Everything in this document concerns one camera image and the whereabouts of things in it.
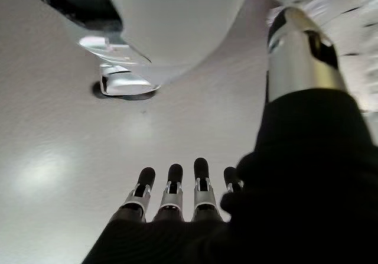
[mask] robotic hand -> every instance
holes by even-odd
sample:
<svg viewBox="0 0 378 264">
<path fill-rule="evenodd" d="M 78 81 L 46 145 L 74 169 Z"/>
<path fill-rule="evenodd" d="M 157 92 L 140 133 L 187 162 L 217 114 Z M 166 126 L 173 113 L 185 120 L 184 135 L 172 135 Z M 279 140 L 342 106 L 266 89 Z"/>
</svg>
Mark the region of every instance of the robotic hand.
<svg viewBox="0 0 378 264">
<path fill-rule="evenodd" d="M 233 167 L 228 167 L 224 170 L 224 181 L 226 182 L 228 192 L 241 191 L 243 188 L 243 183 L 236 177 L 235 173 L 236 169 Z M 210 183 L 208 164 L 204 158 L 198 158 L 194 162 L 194 176 L 194 213 L 192 221 L 222 221 Z M 154 180 L 154 169 L 150 167 L 144 168 L 139 175 L 135 188 L 129 193 L 126 201 L 119 207 L 110 221 L 122 219 L 146 222 L 145 214 Z M 153 221 L 184 221 L 182 181 L 182 166 L 179 164 L 171 165 L 160 208 Z"/>
</svg>

